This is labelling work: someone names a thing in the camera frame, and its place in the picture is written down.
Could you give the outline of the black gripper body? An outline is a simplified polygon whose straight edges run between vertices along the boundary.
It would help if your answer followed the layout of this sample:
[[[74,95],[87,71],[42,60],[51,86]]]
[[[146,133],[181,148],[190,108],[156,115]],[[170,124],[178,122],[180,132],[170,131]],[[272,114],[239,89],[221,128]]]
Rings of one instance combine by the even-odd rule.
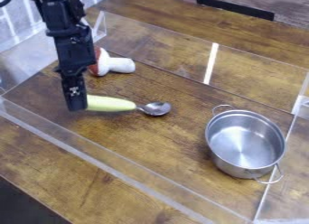
[[[79,75],[97,63],[93,29],[83,23],[69,28],[49,25],[46,34],[55,39],[59,62],[57,71],[66,77]]]

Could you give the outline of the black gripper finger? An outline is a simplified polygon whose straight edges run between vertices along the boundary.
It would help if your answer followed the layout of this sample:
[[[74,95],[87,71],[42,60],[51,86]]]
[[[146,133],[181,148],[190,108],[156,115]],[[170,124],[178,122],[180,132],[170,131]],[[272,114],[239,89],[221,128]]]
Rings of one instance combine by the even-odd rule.
[[[83,76],[62,76],[62,87],[70,111],[87,108],[87,90]]]

